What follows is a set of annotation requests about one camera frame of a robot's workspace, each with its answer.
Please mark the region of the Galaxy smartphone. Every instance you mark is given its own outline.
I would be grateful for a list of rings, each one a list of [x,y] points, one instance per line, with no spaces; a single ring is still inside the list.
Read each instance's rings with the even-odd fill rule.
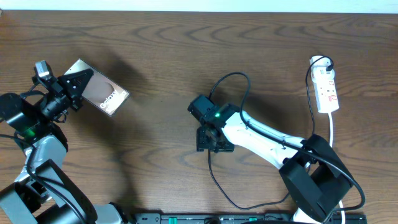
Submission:
[[[82,97],[108,116],[113,116],[129,98],[130,93],[80,58],[64,75],[71,75],[86,69],[91,69],[93,76],[82,93]]]

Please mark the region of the white power strip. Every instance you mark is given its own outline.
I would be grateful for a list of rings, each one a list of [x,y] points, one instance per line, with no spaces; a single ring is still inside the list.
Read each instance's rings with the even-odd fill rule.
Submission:
[[[318,112],[330,114],[338,110],[339,102],[332,59],[316,55],[310,59],[310,65],[310,77],[315,90]]]

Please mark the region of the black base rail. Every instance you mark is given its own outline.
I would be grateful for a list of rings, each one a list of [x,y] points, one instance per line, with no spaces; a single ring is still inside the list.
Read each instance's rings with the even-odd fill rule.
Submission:
[[[124,218],[124,223],[132,224],[239,224],[239,223],[315,223],[309,217],[290,212],[265,213],[131,213]]]

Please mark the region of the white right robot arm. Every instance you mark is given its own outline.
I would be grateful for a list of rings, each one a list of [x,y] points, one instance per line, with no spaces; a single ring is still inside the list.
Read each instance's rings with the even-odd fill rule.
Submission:
[[[316,134],[308,139],[284,134],[256,121],[239,106],[219,107],[205,95],[196,97],[187,110],[200,123],[197,151],[233,152],[241,146],[278,170],[298,206],[295,222],[321,223],[343,211],[338,204],[355,182],[326,139]]]

